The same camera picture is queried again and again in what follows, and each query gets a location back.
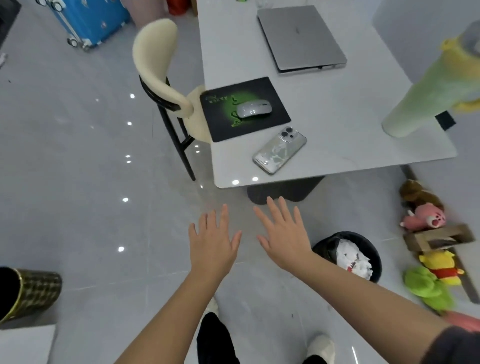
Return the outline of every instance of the foot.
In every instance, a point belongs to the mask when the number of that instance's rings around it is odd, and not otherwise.
[[[316,336],[307,349],[307,358],[312,355],[320,356],[327,364],[334,364],[335,345],[332,339],[325,334]]]
[[[213,312],[218,318],[220,318],[220,315],[218,313],[218,304],[216,303],[215,297],[212,297],[212,299],[208,303],[207,308],[205,309],[204,314],[202,315],[202,319],[205,317],[206,314],[210,312]]]

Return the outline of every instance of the hand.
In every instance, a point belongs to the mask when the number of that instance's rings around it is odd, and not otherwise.
[[[194,223],[188,227],[192,272],[208,279],[217,279],[218,283],[230,272],[241,239],[241,231],[238,231],[230,241],[228,221],[228,207],[223,205],[218,227],[215,210],[200,216],[198,234]]]
[[[299,208],[295,206],[293,209],[294,220],[283,197],[278,199],[280,209],[271,197],[267,197],[267,204],[273,222],[257,206],[253,208],[268,234],[268,238],[257,235],[257,239],[280,268],[292,273],[292,270],[302,264],[304,257],[312,253]]]

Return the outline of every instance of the chair seat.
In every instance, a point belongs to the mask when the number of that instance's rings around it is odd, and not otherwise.
[[[205,85],[200,85],[187,95],[187,99],[193,104],[193,114],[188,118],[183,118],[183,122],[188,134],[193,138],[211,144],[212,137],[200,102],[200,94],[204,91]]]

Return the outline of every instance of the mouse pad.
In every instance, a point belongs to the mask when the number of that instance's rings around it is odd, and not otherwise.
[[[268,100],[272,112],[240,119],[237,105],[257,99]],[[291,120],[268,77],[205,91],[200,95],[200,102],[214,142],[286,124]]]

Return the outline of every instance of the clear phone case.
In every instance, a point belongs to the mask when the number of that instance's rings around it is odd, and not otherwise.
[[[253,155],[253,161],[268,174],[274,174],[306,143],[307,138],[286,126]]]

